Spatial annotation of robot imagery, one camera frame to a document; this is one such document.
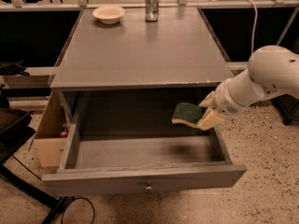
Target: cardboard box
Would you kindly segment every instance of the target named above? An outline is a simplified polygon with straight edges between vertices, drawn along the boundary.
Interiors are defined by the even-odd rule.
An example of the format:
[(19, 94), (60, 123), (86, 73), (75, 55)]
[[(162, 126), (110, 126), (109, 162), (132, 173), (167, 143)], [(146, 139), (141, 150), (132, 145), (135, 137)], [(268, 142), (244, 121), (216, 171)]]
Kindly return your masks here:
[(63, 156), (65, 137), (60, 136), (64, 112), (56, 92), (52, 92), (36, 131), (34, 144), (42, 167), (59, 166)]

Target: white bowl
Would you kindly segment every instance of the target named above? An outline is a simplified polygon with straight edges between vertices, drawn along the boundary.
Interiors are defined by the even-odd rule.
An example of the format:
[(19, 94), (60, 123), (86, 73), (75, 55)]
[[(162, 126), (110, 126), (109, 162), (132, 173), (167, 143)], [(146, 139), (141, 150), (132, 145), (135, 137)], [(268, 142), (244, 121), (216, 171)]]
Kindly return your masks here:
[(94, 17), (107, 25), (119, 22), (124, 13), (124, 8), (114, 5), (101, 6), (93, 11)]

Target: speckled floor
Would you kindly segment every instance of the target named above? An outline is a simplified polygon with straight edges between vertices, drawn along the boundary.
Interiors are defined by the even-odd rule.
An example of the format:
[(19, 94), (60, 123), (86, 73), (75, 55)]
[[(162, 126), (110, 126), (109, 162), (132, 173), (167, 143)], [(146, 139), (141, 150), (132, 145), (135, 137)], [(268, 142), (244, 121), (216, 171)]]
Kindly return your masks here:
[[(36, 110), (31, 123), (35, 128), (46, 102), (12, 105)], [(281, 120), (272, 103), (265, 102), (221, 125), (233, 162), (248, 167), (233, 188), (89, 196), (96, 212), (95, 223), (299, 223), (299, 122), (284, 126)], [(15, 156), (38, 175), (53, 172), (40, 167), (31, 142)], [(15, 160), (7, 161), (6, 167), (50, 194)], [(41, 223), (49, 211), (0, 179), (1, 223)], [(88, 203), (78, 200), (65, 212), (64, 223), (91, 223), (92, 218)]]

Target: silver can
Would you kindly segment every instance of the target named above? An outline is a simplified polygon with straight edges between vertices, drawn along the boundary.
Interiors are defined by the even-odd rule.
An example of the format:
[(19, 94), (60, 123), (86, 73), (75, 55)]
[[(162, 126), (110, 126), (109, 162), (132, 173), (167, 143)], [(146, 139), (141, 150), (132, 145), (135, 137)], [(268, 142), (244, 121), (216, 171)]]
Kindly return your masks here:
[(159, 17), (159, 0), (145, 0), (146, 21), (157, 21)]

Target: sponge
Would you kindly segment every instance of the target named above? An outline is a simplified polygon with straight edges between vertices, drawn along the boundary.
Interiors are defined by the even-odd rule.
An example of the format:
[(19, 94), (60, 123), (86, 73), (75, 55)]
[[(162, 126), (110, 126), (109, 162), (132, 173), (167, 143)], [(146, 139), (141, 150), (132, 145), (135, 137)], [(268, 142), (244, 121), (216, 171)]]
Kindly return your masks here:
[(172, 117), (172, 123), (183, 123), (197, 128), (197, 122), (203, 117), (202, 107), (189, 103), (178, 103)]

